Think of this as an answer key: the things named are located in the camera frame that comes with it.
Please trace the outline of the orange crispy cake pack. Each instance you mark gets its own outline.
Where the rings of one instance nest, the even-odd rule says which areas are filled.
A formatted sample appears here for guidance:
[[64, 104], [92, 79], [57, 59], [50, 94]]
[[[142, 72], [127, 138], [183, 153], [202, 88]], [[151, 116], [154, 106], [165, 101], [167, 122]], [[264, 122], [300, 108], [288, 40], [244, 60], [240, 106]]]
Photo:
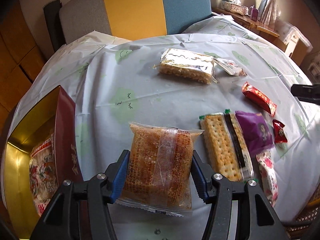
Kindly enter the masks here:
[[153, 213], [191, 214], [190, 169], [201, 129], [130, 123], [133, 141], [125, 184], [117, 203]]

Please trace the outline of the large red sesame candy bag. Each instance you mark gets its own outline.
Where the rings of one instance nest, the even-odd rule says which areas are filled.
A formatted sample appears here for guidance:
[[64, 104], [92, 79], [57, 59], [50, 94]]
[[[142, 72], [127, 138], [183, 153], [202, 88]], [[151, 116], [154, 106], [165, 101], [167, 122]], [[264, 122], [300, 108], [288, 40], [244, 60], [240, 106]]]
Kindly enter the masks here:
[[29, 183], [33, 204], [41, 216], [58, 188], [54, 155], [54, 131], [34, 146], [29, 160]]

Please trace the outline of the small white snack packet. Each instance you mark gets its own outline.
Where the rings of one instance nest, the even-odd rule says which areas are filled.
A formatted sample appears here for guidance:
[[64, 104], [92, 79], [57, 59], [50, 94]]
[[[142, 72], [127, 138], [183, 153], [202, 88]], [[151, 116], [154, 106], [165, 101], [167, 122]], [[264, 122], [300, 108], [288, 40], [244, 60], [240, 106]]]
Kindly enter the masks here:
[[246, 72], [233, 60], [216, 58], [215, 62], [231, 76], [246, 76]]

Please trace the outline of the clear puffed rice cake pack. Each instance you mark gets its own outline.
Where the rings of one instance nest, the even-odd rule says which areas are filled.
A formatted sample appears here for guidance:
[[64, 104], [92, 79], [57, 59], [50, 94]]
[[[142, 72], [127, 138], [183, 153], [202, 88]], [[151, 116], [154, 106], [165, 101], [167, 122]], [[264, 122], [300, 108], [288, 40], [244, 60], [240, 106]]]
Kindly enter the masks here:
[[210, 55], [194, 51], [169, 48], [153, 68], [160, 73], [192, 79], [210, 85], [215, 78], [215, 62]]

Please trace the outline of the green cracker sandwich pack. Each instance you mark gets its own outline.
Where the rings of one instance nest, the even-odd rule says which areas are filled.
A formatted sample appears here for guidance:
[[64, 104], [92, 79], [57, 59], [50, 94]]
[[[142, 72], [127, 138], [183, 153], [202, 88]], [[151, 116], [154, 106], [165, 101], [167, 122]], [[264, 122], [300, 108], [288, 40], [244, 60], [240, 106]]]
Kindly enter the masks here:
[[253, 178], [252, 161], [235, 114], [206, 114], [199, 120], [213, 170], [230, 181]]

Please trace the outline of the red patterned candy bar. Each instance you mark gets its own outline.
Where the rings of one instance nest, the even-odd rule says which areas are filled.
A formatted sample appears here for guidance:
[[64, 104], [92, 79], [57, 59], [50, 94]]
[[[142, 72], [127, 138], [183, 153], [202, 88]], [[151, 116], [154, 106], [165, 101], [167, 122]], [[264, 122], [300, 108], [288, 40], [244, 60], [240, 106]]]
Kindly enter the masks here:
[[267, 111], [272, 117], [275, 116], [277, 105], [269, 99], [263, 92], [255, 88], [253, 85], [250, 85], [248, 82], [245, 82], [242, 86], [242, 93], [249, 100], [256, 103], [263, 110]]

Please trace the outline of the small red candy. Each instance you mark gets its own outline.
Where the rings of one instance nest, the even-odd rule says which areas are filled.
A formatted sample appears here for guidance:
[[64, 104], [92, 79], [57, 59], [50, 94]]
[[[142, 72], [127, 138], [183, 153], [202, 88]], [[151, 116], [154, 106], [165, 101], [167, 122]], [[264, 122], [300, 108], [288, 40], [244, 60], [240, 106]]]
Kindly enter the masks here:
[[285, 125], [276, 119], [272, 120], [272, 124], [273, 124], [273, 131], [274, 131], [274, 143], [275, 144], [287, 143], [287, 137], [284, 132]]

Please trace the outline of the pink floral snack bar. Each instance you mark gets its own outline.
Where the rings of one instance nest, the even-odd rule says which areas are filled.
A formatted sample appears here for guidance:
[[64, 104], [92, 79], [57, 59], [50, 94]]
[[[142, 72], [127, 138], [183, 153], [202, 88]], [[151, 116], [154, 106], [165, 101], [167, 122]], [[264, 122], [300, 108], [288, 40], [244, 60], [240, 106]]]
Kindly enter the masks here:
[[274, 207], [278, 199], [278, 183], [271, 152], [264, 151], [257, 154], [256, 160], [258, 162], [264, 194], [272, 207]]

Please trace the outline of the purple snack packet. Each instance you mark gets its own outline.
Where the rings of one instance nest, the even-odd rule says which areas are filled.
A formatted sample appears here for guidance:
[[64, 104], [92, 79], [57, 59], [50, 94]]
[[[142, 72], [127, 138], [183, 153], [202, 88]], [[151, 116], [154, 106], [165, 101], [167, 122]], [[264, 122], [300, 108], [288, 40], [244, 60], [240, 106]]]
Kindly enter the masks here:
[[272, 134], [261, 113], [235, 111], [235, 116], [252, 158], [274, 147]]

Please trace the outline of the wooden side desk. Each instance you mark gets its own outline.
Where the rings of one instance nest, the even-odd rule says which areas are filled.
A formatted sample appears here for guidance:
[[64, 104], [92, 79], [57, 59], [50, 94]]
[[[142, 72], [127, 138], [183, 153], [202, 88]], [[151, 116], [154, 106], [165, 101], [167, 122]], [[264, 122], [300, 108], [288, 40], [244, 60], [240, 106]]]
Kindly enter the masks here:
[[275, 32], [272, 28], [268, 27], [267, 25], [260, 23], [259, 21], [253, 21], [250, 17], [246, 15], [240, 15], [238, 13], [228, 12], [221, 8], [212, 8], [213, 12], [220, 14], [220, 15], [231, 15], [235, 22], [239, 23], [240, 25], [244, 26], [247, 29], [257, 29], [257, 31], [262, 31], [268, 35], [271, 35], [275, 38], [279, 37], [279, 34]]

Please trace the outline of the red gold gift box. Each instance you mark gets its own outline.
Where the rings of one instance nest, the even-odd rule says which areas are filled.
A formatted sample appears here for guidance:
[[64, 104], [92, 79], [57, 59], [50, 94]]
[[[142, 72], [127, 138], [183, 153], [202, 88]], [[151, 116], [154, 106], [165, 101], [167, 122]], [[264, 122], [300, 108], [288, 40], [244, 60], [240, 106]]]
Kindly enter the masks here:
[[18, 238], [29, 239], [59, 185], [83, 180], [75, 141], [75, 103], [62, 86], [42, 98], [11, 133], [3, 190]]

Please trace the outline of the purple small box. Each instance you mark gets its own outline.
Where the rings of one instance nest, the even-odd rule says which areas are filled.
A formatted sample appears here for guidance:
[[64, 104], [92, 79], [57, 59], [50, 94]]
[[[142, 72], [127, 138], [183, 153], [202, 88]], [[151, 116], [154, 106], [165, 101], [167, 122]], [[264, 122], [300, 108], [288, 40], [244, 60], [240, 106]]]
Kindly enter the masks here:
[[254, 22], [258, 20], [259, 10], [255, 6], [250, 7], [250, 19]]

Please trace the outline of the wicker chair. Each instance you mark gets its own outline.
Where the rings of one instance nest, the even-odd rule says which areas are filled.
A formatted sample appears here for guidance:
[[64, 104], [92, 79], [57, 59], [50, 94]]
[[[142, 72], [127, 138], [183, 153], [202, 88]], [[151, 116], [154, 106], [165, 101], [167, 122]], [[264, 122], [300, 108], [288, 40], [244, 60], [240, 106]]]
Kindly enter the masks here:
[[294, 221], [284, 223], [284, 227], [290, 239], [302, 237], [319, 213], [319, 185], [309, 199], [304, 209], [297, 215]]

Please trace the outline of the patterned tissue box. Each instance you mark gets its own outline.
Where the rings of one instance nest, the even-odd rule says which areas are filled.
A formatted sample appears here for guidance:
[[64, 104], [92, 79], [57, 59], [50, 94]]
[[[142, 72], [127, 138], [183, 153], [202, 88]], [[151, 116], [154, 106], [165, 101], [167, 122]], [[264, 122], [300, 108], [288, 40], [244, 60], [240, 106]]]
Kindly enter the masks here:
[[247, 12], [247, 9], [242, 5], [240, 0], [232, 0], [229, 11], [244, 16]]

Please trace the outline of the grey yellow blue chair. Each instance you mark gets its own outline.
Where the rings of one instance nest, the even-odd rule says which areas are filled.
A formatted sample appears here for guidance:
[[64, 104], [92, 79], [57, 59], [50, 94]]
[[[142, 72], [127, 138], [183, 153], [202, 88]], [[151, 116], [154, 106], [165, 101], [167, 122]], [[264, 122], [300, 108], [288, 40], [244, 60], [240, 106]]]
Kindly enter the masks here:
[[71, 0], [59, 11], [66, 43], [92, 31], [127, 40], [180, 34], [211, 15], [210, 0]]

